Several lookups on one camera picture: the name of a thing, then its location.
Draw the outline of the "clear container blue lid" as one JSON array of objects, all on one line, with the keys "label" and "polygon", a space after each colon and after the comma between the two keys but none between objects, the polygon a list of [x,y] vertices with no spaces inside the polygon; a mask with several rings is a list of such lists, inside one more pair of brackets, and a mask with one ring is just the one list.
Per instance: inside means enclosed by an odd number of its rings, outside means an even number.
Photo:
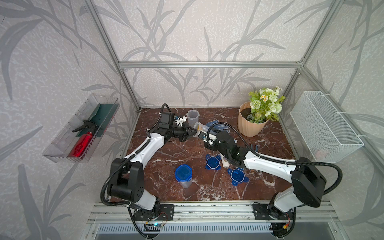
[{"label": "clear container blue lid", "polygon": [[197,110],[189,110],[187,112],[188,124],[190,127],[194,127],[199,122],[200,114]]},{"label": "clear container blue lid", "polygon": [[202,140],[204,140],[206,138],[207,131],[208,131],[209,127],[207,127],[206,125],[203,125],[200,122],[197,122],[197,123],[195,123],[193,128],[197,130],[197,132],[195,134],[196,138],[199,138]]},{"label": "clear container blue lid", "polygon": [[175,170],[175,178],[184,189],[189,188],[192,184],[192,175],[192,168],[188,165],[180,165]]}]

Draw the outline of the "white shampoo bottle yellow cap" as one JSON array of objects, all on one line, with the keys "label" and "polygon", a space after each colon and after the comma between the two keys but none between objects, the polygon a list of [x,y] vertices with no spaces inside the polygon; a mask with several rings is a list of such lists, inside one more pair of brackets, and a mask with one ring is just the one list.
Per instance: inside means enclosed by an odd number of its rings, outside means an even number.
[{"label": "white shampoo bottle yellow cap", "polygon": [[229,168],[230,167],[230,163],[227,161],[226,157],[223,154],[221,154],[221,153],[220,153],[220,156],[221,156],[223,167],[224,168]]}]

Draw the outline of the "clear container blue lid front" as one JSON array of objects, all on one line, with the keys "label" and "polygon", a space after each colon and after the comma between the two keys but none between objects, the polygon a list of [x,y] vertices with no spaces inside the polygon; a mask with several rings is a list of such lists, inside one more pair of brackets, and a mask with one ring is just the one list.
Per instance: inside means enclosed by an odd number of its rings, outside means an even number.
[{"label": "clear container blue lid front", "polygon": [[184,189],[189,188],[192,184],[192,175],[192,168],[188,165],[180,165],[175,170],[175,178]]}]

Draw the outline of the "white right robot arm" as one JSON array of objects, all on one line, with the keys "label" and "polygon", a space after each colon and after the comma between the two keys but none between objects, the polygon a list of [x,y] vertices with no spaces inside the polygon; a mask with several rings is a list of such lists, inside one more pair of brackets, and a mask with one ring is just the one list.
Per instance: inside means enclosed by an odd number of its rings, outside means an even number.
[{"label": "white right robot arm", "polygon": [[[311,162],[303,157],[298,160],[285,160],[263,155],[249,144],[239,147],[228,132],[215,130],[215,126],[212,124],[197,134],[207,149],[219,152],[233,166],[271,174],[291,184],[290,188],[276,193],[266,207],[266,212],[273,219],[302,205],[318,208],[323,196],[338,187],[343,179],[342,169],[335,164]],[[337,178],[330,187],[326,186],[327,180],[318,167],[328,167],[337,171]]]}]

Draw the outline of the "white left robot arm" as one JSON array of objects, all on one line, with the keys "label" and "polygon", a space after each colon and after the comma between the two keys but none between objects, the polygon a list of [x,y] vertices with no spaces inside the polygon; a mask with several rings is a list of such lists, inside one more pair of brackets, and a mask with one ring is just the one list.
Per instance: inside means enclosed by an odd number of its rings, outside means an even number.
[{"label": "white left robot arm", "polygon": [[157,212],[159,200],[145,189],[144,169],[154,154],[170,139],[185,142],[196,132],[188,124],[186,116],[176,115],[167,104],[163,104],[156,123],[146,130],[146,139],[132,153],[112,162],[110,175],[100,193],[102,204],[127,205]]}]

